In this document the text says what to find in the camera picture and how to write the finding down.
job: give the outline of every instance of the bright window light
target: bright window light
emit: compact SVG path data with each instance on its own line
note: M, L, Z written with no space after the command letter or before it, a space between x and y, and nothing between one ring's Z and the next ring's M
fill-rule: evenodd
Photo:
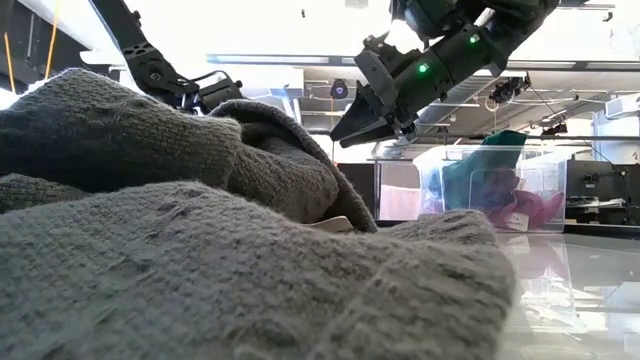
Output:
M0 89L0 110L8 108L16 100L18 100L18 95L15 95L11 91Z
M424 44L418 38L418 35L409 28L409 25L404 21L394 20L391 23L391 29L389 30L389 36L387 36L386 43L394 45L398 51L407 53L413 49L422 49Z

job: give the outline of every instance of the purple fabric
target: purple fabric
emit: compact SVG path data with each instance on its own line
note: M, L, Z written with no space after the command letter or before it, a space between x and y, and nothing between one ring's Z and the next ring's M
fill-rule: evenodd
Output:
M514 201L502 209L489 212L489 220L499 228L508 228L507 219L512 213L519 213L529 216L529 229L539 229L555 216L558 208L562 205L564 193L559 192L544 201L532 192L516 190L513 192Z

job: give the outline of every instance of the gray fabric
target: gray fabric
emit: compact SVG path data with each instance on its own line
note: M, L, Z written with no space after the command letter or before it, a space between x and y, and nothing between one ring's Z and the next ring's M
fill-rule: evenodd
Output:
M68 70L0 112L0 175L90 193L197 179L298 222L345 215L359 230L375 230L353 187L293 119L244 100L214 115L185 115L103 76Z
M89 194L70 186L19 174L0 177L0 214L9 210L59 201L82 199Z
M213 115L78 70L0 112L1 359L494 358L515 280L482 215L375 233L291 119ZM369 233L300 224L333 215Z
M476 213L332 235L188 182L0 234L3 359L492 359L514 285Z

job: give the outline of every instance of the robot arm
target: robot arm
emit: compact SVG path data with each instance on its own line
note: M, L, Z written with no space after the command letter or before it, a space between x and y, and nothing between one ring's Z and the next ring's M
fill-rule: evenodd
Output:
M130 12L124 0L90 0L96 14L127 62L136 85L147 95L183 111L193 113L199 107L209 113L222 102L242 98L240 81L232 81L222 71L198 79L187 79L171 66L141 29L140 14ZM196 83L215 73L225 78L203 89Z
M343 147L397 136L415 137L417 112L477 70L498 76L507 60L559 0L393 0L394 19L405 20L426 50L400 53L386 34L364 41L355 57L368 85L358 82L353 105L331 131ZM442 39L429 46L429 40Z

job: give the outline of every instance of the ceiling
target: ceiling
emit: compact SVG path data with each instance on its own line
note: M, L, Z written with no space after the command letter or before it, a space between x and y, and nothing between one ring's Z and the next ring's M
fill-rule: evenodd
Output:
M493 108L493 103L488 101L488 96L493 90L490 84L485 90L479 91L475 97L463 103L463 106L451 108L455 114L455 122L450 118L433 119L441 121L447 126L450 133L474 134L490 132L494 129L512 129L527 131L530 125L552 125L542 122L545 116L551 115L552 110L561 112L567 110L571 118L591 118L589 112L599 111L604 108L604 101L610 100L613 93L625 94L627 92L640 92L640 72L567 72L567 71L530 71L528 72L533 88L536 91L525 91L514 99L514 103L499 107L496 112L491 112L485 107ZM331 116L321 115L321 112L344 110L352 101L353 88L349 98L342 101L322 100L329 98L330 84L334 78L347 79L354 84L355 80L363 80L362 74L356 68L305 68L304 78L306 83L305 99L302 99L303 122L313 129L323 129L327 124L327 118ZM551 109L540 99L550 104ZM333 116L333 123L338 120Z
M90 48L102 52L114 50L113 43L86 0L19 1L45 19L52 19L56 4L62 3L64 6L58 9L62 31ZM145 34L180 72L183 72L183 68L184 72L188 72L189 67L200 69L202 66L198 64L205 64L207 54L353 55L361 49L362 39L366 35L383 32L389 27L390 20L387 11L389 0L194 0L189 2L189 7L157 1L125 2L132 10L140 11ZM619 5L636 4L637 0L592 0L589 3L613 4L621 9ZM624 30L625 26L639 21L636 19L635 23L630 24L625 18L625 13L629 12L618 11L614 21L604 23L602 18L607 11L606 7L604 10L557 11L547 19L540 31L514 53L512 59L634 59L633 54L614 51L611 41L616 31ZM400 37L400 42L411 36L413 34L407 35L405 32ZM194 59L201 59L195 61L197 66L183 66L193 64ZM302 69L304 89L303 96L299 99L301 121L309 129L329 130L338 121L339 112L351 102L349 99L330 100L329 90L333 80L345 79L352 86L352 98L355 81L364 79L355 67L304 66ZM425 121L448 123L450 126L447 130L451 133L477 133L507 128L527 130L530 123L539 123L551 113L549 107L542 104L540 97L553 103L554 111L568 110L571 116L580 117L589 111L602 109L602 101L610 98L609 92L640 92L640 73L531 71L529 75L537 93L524 92L515 99L518 104L501 107L496 112L487 110L485 100L494 83L501 80L477 76L462 86L465 96L473 96L458 100L461 107L437 108L440 111L434 112L435 115L429 112L430 118ZM580 100L559 101L572 99L576 95ZM263 97L262 101L274 105L286 102L275 97ZM444 116L450 113L454 113L457 119L453 123L448 116ZM434 131L431 127L424 130Z

